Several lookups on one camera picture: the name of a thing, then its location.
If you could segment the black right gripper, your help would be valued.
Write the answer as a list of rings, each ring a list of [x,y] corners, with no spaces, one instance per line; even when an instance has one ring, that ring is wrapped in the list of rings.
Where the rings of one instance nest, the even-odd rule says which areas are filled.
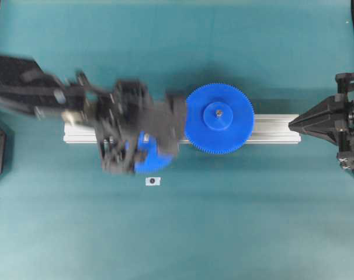
[[[354,73],[340,73],[336,75],[335,79],[337,94],[327,97],[313,108],[299,115],[289,123],[289,129],[299,134],[309,135],[338,145],[336,158],[340,167],[346,172],[351,172],[354,176]],[[334,133],[308,130],[298,124],[333,113],[336,110],[336,102],[343,103],[343,128],[337,129],[338,143]]]

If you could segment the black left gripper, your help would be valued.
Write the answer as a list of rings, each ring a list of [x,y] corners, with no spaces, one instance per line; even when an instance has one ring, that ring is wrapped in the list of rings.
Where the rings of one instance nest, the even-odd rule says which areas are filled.
[[[157,141],[158,152],[177,155],[183,138],[184,91],[167,90],[167,104],[152,104],[147,86],[139,80],[118,80],[113,90],[98,97],[95,135],[102,169],[114,174],[133,174],[147,152],[138,148],[141,130]]]

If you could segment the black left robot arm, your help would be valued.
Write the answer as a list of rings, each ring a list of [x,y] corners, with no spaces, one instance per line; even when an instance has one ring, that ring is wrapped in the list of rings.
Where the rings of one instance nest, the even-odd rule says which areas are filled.
[[[63,83],[36,61],[0,56],[0,107],[34,117],[60,117],[95,132],[103,170],[133,174],[151,152],[143,135],[155,141],[155,153],[175,156],[185,136],[186,99],[179,94],[152,99],[139,80],[118,80],[112,89],[90,83],[83,72]]]

